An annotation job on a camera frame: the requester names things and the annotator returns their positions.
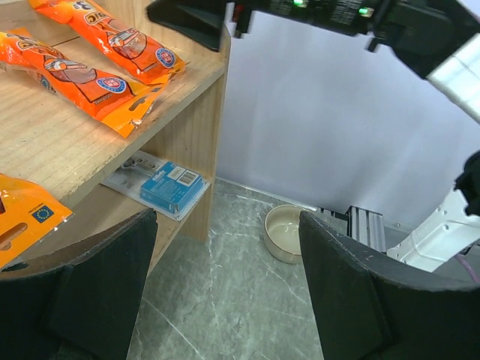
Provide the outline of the blue razor blister pack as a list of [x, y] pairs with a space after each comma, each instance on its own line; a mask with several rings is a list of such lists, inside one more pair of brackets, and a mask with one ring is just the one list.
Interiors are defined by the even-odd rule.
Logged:
[[174, 221], [182, 221], [208, 189], [199, 173], [136, 151], [102, 185]]

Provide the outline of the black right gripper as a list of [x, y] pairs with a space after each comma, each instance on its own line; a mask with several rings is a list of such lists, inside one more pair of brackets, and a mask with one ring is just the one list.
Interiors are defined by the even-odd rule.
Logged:
[[234, 1], [233, 4], [231, 21], [235, 23], [237, 38], [249, 32], [254, 11], [343, 35], [365, 35], [379, 7], [378, 1], [362, 0]]

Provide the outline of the beige ceramic bowl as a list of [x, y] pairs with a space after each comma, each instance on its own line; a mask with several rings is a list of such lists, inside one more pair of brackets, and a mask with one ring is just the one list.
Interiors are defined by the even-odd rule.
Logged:
[[265, 216], [264, 244], [277, 260], [288, 264], [302, 262], [299, 242], [299, 216], [303, 208], [296, 205], [279, 205]]

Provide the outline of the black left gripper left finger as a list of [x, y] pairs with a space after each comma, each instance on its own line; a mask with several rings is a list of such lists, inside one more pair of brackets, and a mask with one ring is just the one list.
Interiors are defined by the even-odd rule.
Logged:
[[146, 209], [1, 271], [1, 358], [49, 359], [66, 344], [93, 359], [125, 359], [157, 231]]

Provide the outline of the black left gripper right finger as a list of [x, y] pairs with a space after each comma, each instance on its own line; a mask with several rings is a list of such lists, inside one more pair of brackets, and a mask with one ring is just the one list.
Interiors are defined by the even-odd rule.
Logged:
[[299, 241], [325, 359], [477, 359], [479, 286], [342, 235], [310, 212]]

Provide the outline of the orange razor pack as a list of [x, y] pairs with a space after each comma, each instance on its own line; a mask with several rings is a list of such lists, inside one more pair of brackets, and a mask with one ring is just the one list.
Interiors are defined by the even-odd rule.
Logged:
[[40, 185], [1, 174], [1, 268], [16, 262], [72, 216]]
[[27, 73], [124, 138], [142, 124], [164, 90], [162, 85], [144, 85], [72, 61], [26, 28], [1, 33], [1, 66]]
[[94, 1], [30, 1], [39, 14], [70, 26], [109, 60], [146, 85], [165, 84], [185, 71], [175, 52], [116, 19]]

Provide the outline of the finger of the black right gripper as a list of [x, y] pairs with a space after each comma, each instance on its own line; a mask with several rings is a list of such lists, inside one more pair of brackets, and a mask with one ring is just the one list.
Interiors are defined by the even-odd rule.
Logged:
[[219, 52], [225, 1], [157, 0], [146, 7], [148, 19], [172, 29], [203, 47]]

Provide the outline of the aluminium frame rail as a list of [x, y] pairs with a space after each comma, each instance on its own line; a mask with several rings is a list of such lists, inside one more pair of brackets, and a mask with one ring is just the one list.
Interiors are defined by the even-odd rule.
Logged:
[[341, 234], [386, 253], [383, 216], [374, 211], [351, 205], [346, 213], [318, 208], [316, 212], [325, 222]]

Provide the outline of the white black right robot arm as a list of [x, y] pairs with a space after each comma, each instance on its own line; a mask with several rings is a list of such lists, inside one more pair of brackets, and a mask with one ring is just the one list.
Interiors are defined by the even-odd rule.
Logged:
[[[342, 35], [371, 35], [390, 47], [474, 120], [479, 119], [479, 18], [458, 1], [235, 1], [234, 35], [254, 11]], [[479, 240], [479, 155], [473, 154], [442, 204], [387, 255], [432, 272]]]

